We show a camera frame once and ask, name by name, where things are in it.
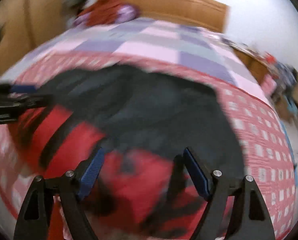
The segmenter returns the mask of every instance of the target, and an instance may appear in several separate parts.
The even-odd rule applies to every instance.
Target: white wall
[[[298,12],[289,0],[217,1],[230,6],[225,30],[230,38],[267,51],[298,70]]]

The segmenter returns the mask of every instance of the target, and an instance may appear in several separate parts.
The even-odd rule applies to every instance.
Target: wooden headboard
[[[141,16],[222,32],[228,6],[215,0],[124,0]]]

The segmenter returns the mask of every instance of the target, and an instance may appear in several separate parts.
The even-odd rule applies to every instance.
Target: purple item
[[[115,23],[124,23],[135,19],[138,16],[138,9],[131,5],[125,4],[118,11],[118,17]]]
[[[86,22],[88,21],[90,14],[91,13],[86,13],[84,15],[79,16],[77,19],[75,19],[73,21],[72,26],[73,27],[77,27],[77,26],[85,27]]]

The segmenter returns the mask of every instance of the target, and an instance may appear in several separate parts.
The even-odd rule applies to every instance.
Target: bed
[[[26,55],[0,81],[42,85],[67,69],[95,70],[120,62],[212,86],[240,140],[245,173],[257,181],[276,239],[282,239],[293,217],[293,160],[260,86],[221,42],[228,6],[214,0],[124,1],[137,5],[141,16],[119,25],[70,29]],[[19,158],[7,126],[0,125],[0,227],[10,239],[34,176]],[[103,238],[123,237],[121,231],[104,231]],[[65,227],[64,236],[70,239]]]

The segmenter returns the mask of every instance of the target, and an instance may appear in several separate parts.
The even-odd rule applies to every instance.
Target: wooden cabinet
[[[238,47],[232,47],[236,56],[241,60],[246,68],[250,71],[253,77],[257,80],[258,84],[261,84],[265,75],[269,73],[269,70],[264,62],[254,57],[248,51],[240,49]]]
[[[29,13],[25,12],[24,7],[29,9]],[[62,0],[1,0],[1,74],[36,46],[65,31],[65,18],[61,10]],[[29,39],[28,22],[32,26],[33,45]]]

